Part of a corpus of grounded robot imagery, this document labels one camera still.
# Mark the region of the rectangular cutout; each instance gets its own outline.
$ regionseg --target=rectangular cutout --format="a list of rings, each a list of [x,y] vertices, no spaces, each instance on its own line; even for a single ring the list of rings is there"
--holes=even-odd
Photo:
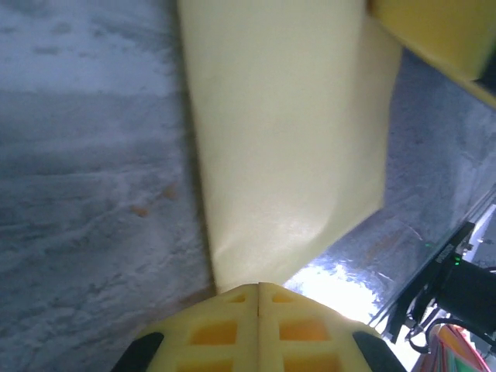
[[[326,341],[331,339],[320,319],[295,319],[279,323],[279,339],[284,341]]]
[[[236,297],[230,298],[228,302],[237,304],[240,302],[244,302],[245,300],[246,300],[246,296],[244,294],[238,294]]]
[[[191,345],[232,345],[236,343],[238,324],[234,320],[210,322],[197,328]]]
[[[284,358],[284,372],[341,372],[337,355],[318,354]]]
[[[293,301],[294,301],[293,298],[289,297],[287,294],[284,293],[276,293],[274,296],[272,296],[272,302],[288,303]]]
[[[217,360],[211,362],[185,363],[177,369],[177,372],[232,372],[232,360]]]

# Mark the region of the wire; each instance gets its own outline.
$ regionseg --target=wire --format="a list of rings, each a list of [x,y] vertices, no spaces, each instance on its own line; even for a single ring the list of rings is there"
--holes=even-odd
[[[462,327],[464,329],[469,330],[475,336],[479,337],[480,339],[482,339],[483,341],[485,341],[486,343],[488,343],[492,347],[496,347],[496,341],[495,340],[493,340],[491,337],[489,337],[485,333],[480,333],[480,332],[471,330],[470,327],[468,326],[468,324],[466,324],[464,321],[459,320],[459,319],[452,319],[452,318],[438,318],[438,319],[434,319],[432,321],[432,323],[429,325],[429,327],[427,328],[427,330],[425,331],[425,345],[424,346],[418,346],[418,345],[415,345],[412,342],[412,333],[415,330],[415,328],[412,329],[408,333],[408,335],[406,336],[406,338],[408,340],[408,343],[412,347],[412,349],[415,350],[418,353],[421,353],[421,354],[430,353],[431,350],[430,350],[430,339],[429,339],[429,335],[430,335],[432,329],[435,326],[437,326],[438,324],[453,324],[455,326]]]
[[[441,308],[434,308],[429,313],[427,318],[425,318],[425,320],[422,323],[420,323],[419,327],[415,327],[412,331],[410,331],[410,333],[411,333],[410,337],[415,337],[420,332],[424,331],[425,328],[430,324],[430,322],[436,318],[437,314],[439,313],[439,310],[441,310]]]

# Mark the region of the gray surface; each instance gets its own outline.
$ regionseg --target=gray surface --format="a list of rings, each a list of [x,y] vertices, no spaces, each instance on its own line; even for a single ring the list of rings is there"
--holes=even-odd
[[[109,370],[213,293],[174,7],[98,3],[0,2],[1,371]]]
[[[143,324],[212,293],[172,4],[0,0],[2,371],[109,370]],[[494,183],[495,118],[405,56],[388,207],[316,275],[349,264],[338,279],[373,293],[357,316],[428,254],[417,233],[436,241]]]

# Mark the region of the concrete wall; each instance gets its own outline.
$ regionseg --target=concrete wall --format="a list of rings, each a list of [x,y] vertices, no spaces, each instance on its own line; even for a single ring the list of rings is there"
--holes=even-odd
[[[0,370],[109,370],[211,293],[179,47],[174,2],[0,0]]]

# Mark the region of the yellow foam block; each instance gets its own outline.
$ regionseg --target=yellow foam block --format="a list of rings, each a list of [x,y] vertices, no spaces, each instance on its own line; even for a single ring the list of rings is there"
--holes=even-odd
[[[275,284],[248,284],[146,328],[113,371],[370,372],[359,331],[379,337]],[[152,335],[164,338],[152,349],[140,344]]]
[[[138,338],[160,332],[164,341],[146,371],[257,370],[257,309],[257,285],[244,285],[151,325]]]
[[[215,282],[283,284],[382,206],[401,46],[363,0],[179,10]]]
[[[370,10],[407,48],[496,107],[474,83],[496,47],[495,0],[372,0]]]

